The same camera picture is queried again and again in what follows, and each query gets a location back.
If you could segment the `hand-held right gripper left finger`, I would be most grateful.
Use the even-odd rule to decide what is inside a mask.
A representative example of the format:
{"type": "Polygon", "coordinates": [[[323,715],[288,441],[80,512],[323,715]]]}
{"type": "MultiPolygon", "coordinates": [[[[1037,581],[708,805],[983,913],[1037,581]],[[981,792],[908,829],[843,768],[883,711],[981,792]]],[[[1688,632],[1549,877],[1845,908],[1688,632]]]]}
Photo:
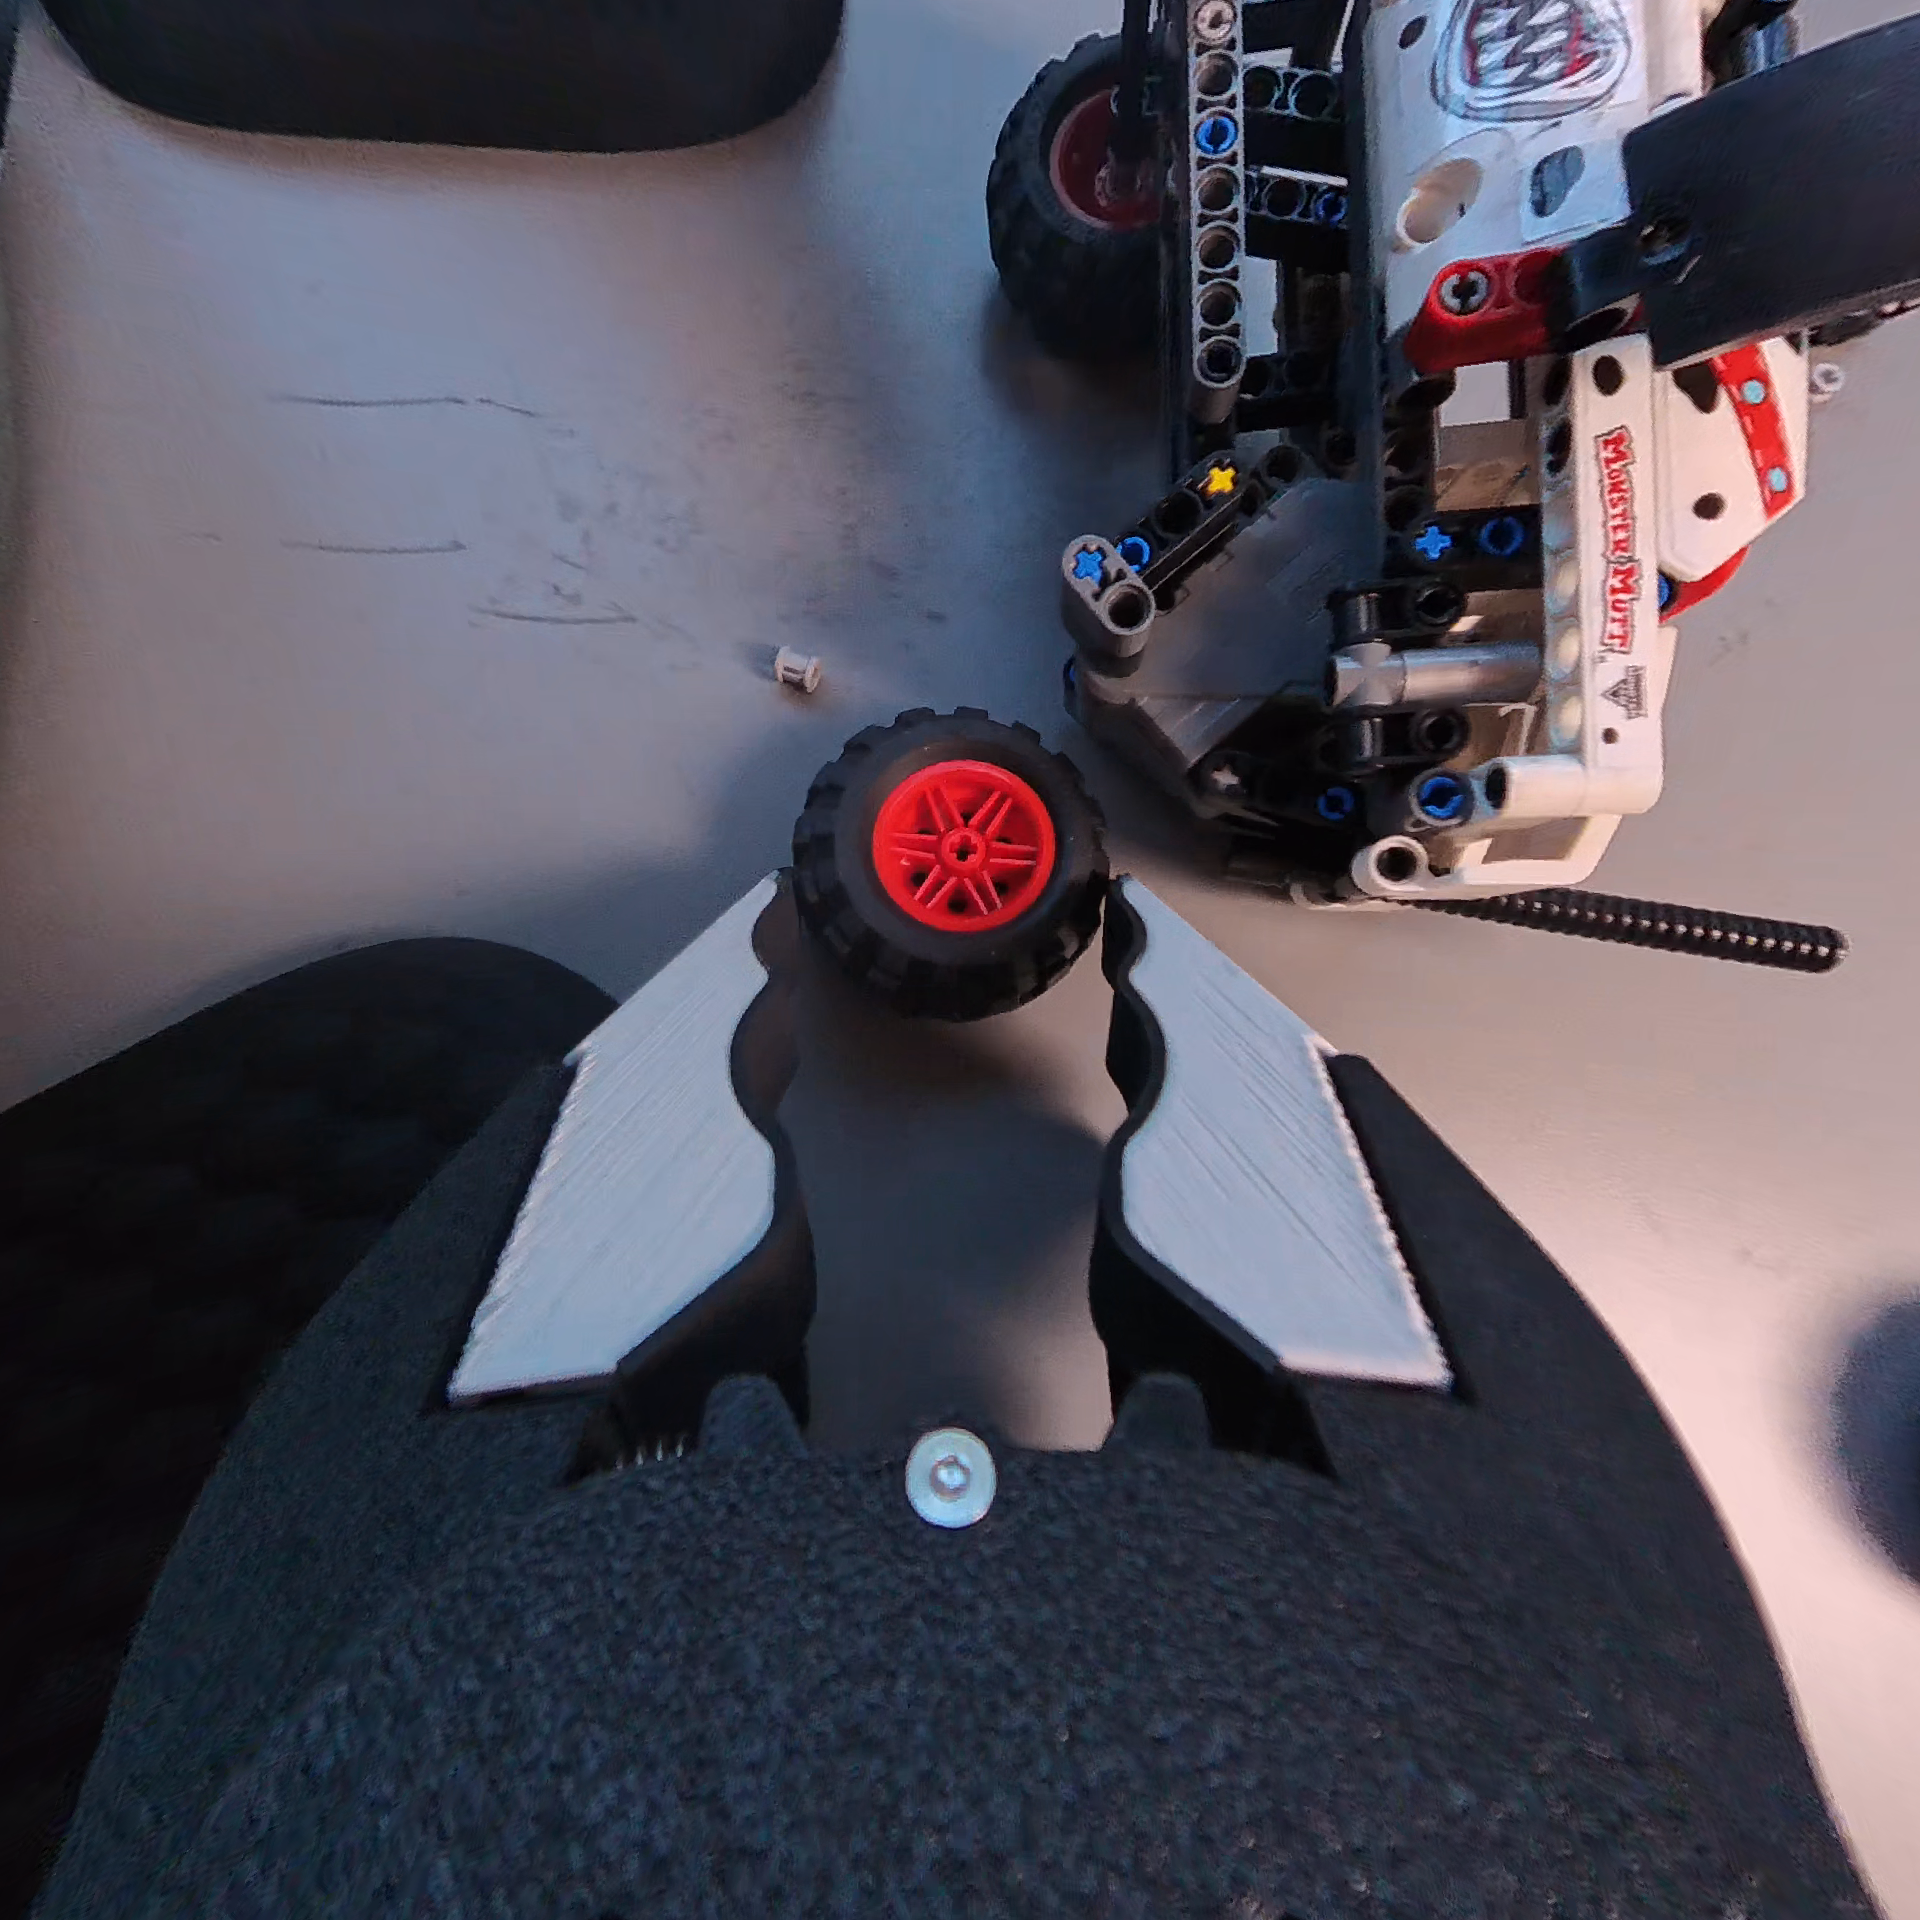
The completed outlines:
{"type": "Polygon", "coordinates": [[[817,1284],[778,1116],[799,955],[789,877],[763,877],[568,1056],[456,1407],[616,1385],[627,1410],[699,1410],[735,1375],[805,1394],[817,1284]]]}

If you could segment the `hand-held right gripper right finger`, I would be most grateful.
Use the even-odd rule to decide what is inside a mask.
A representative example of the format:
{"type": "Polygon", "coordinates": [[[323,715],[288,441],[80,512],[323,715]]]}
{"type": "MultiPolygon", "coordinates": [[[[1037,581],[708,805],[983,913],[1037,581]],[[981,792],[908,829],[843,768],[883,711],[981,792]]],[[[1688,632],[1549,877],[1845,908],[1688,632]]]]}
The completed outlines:
{"type": "Polygon", "coordinates": [[[1107,901],[1090,1309],[1112,1401],[1184,1376],[1284,1407],[1299,1376],[1450,1393],[1442,1340],[1338,1097],[1331,1047],[1136,877],[1107,901]]]}

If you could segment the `black lego wheel red hub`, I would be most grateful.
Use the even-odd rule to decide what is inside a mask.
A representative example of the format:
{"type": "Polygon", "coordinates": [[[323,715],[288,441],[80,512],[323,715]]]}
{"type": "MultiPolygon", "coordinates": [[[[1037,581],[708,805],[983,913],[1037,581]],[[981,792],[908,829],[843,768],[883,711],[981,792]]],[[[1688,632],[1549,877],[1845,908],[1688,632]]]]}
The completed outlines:
{"type": "Polygon", "coordinates": [[[1065,976],[1112,872],[1068,756],[979,708],[858,731],[813,778],[791,850],[813,943],[901,1015],[946,1021],[1011,1013],[1065,976]]]}

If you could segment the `white lego truck model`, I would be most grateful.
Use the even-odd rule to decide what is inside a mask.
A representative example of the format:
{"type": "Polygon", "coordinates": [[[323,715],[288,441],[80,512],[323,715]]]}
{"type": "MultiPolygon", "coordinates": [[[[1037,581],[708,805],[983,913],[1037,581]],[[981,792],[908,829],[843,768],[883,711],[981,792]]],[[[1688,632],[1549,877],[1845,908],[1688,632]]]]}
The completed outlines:
{"type": "Polygon", "coordinates": [[[1068,706],[1319,906],[1557,893],[1664,789],[1676,623],[1916,307],[1916,16],[1125,4],[987,181],[1045,346],[1154,346],[1170,480],[1064,556],[1068,706]]]}

